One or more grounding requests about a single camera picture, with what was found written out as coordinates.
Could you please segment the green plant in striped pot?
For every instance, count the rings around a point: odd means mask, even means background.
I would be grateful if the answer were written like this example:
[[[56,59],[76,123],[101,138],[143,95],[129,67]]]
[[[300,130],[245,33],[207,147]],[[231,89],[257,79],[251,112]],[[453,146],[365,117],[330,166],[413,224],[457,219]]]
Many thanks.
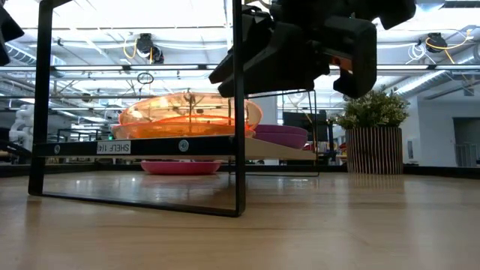
[[[346,136],[346,167],[350,173],[399,175],[404,171],[401,124],[410,102],[393,91],[370,91],[346,101],[331,120]]]

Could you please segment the wooden shelf black metal frame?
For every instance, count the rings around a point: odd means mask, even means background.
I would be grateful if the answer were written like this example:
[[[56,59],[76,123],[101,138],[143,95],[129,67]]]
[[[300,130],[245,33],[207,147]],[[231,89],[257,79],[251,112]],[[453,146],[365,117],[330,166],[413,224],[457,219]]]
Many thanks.
[[[194,136],[185,139],[133,139],[122,140],[128,151],[120,151],[117,158],[177,158],[187,154],[194,158],[234,158],[235,166],[235,207],[233,209],[212,208],[199,205],[182,205],[168,202],[150,203],[138,200],[119,200],[78,196],[67,193],[44,191],[46,159],[51,154],[90,154],[100,156],[97,142],[67,142],[50,144],[47,141],[48,103],[50,93],[50,55],[53,27],[53,11],[71,0],[41,0],[39,5],[37,33],[37,66],[35,78],[34,143],[28,193],[32,196],[75,200],[88,203],[103,203],[115,206],[131,206],[144,209],[158,209],[172,212],[187,212],[200,215],[214,215],[237,218],[246,206],[245,150],[253,142],[245,137],[244,113],[244,69],[242,54],[242,0],[232,0],[233,15],[233,86],[235,107],[235,133],[232,136]]]

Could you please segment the pink plate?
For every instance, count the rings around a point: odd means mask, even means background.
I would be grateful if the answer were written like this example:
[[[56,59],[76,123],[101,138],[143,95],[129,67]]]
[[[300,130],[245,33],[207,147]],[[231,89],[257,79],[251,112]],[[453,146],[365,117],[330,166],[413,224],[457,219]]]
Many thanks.
[[[214,161],[147,161],[141,162],[144,171],[152,175],[167,176],[201,176],[215,174],[220,166],[220,162]]]

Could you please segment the black monitor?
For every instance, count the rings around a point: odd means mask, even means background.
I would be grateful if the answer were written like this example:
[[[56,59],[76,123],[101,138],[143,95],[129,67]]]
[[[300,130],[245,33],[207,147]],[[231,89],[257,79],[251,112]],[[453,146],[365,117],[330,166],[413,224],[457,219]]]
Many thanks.
[[[314,124],[316,126],[316,138],[319,142],[329,141],[329,127],[327,124],[327,114],[325,110],[319,110],[316,115],[306,114],[304,112],[283,112],[283,124],[297,128],[303,128],[307,131],[307,140],[314,140]]]

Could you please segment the black aluminium table frame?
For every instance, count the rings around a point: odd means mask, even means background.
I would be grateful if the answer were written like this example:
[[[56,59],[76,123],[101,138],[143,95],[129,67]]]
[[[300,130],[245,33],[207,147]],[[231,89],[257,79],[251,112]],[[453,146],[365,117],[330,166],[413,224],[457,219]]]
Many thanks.
[[[274,165],[247,165],[247,173],[346,173],[346,166],[274,166]],[[50,164],[46,165],[46,174],[56,173],[81,173],[90,171],[142,171],[139,164],[104,164],[104,163],[78,163],[78,164]],[[15,176],[28,176],[29,165],[12,165],[0,163],[0,178]],[[480,180],[480,167],[439,167],[439,166],[405,166],[403,173],[417,176],[441,176],[459,179]]]

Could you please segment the white humanoid robot figure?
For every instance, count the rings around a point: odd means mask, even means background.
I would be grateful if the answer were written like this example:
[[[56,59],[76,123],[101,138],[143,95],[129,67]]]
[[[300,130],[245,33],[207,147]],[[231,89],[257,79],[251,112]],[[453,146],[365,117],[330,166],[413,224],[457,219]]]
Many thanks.
[[[34,131],[34,105],[22,105],[16,111],[15,122],[9,130],[9,141],[31,151]]]

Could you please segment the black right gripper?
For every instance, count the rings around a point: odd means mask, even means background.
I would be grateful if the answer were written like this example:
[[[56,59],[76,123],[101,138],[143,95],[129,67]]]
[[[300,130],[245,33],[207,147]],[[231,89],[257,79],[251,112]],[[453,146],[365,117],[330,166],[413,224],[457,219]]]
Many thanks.
[[[373,20],[386,30],[404,23],[414,17],[416,0],[271,0],[277,23],[259,7],[241,8],[246,95],[312,89],[337,65],[333,89],[360,98],[377,81]]]

